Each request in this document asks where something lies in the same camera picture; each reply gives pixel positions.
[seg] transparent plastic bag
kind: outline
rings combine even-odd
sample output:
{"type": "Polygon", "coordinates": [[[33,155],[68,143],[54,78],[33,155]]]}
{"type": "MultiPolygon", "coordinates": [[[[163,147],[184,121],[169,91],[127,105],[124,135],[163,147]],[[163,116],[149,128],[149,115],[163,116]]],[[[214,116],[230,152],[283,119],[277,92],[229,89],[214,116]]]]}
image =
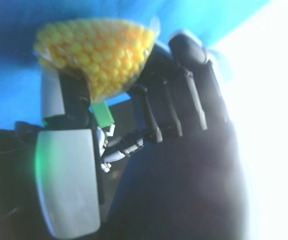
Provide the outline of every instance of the transparent plastic bag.
{"type": "Polygon", "coordinates": [[[34,51],[42,66],[81,71],[91,100],[100,102],[136,81],[159,34],[159,21],[151,23],[150,28],[109,18],[49,23],[37,32],[34,51]]]}

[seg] bright white light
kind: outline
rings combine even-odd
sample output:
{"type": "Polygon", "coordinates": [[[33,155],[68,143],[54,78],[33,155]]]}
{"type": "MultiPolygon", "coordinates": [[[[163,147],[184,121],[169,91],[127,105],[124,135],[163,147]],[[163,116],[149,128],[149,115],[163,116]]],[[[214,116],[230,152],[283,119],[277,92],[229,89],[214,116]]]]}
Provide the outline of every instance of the bright white light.
{"type": "Polygon", "coordinates": [[[288,239],[288,1],[271,2],[214,48],[233,71],[222,91],[247,178],[248,239],[288,239]]]}

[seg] green object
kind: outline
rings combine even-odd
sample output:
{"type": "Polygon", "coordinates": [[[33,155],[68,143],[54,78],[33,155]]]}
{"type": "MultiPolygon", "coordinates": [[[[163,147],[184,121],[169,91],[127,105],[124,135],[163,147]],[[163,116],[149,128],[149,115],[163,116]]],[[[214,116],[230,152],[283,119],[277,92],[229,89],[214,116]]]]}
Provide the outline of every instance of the green object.
{"type": "Polygon", "coordinates": [[[115,120],[105,101],[100,103],[93,103],[91,107],[93,109],[97,124],[100,128],[104,128],[115,123],[115,120]]]}

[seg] robotic hand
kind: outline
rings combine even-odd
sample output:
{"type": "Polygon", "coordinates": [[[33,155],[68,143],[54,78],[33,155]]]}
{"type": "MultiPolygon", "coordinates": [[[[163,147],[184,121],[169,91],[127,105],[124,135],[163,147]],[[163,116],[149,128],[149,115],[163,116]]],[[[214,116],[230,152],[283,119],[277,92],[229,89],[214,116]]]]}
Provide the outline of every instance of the robotic hand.
{"type": "Polygon", "coordinates": [[[156,144],[181,137],[197,125],[200,131],[207,131],[228,122],[206,49],[186,32],[175,34],[169,48],[155,44],[139,79],[128,91],[138,130],[108,142],[103,154],[99,151],[101,133],[89,112],[86,82],[45,69],[45,128],[37,140],[36,183],[54,237],[74,239],[99,229],[99,206],[104,202],[101,164],[121,159],[145,142],[156,144]]]}

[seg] blue background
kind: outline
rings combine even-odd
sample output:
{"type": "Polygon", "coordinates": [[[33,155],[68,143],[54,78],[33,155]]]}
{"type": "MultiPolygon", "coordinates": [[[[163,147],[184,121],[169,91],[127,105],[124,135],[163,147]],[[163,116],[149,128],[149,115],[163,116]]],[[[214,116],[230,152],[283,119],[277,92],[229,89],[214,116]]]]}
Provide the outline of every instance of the blue background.
{"type": "MultiPolygon", "coordinates": [[[[15,121],[41,125],[40,69],[32,54],[36,28],[83,17],[161,22],[159,39],[189,29],[206,46],[221,39],[268,0],[0,0],[0,129],[15,121]]],[[[118,97],[110,104],[121,101],[118,97]]]]}

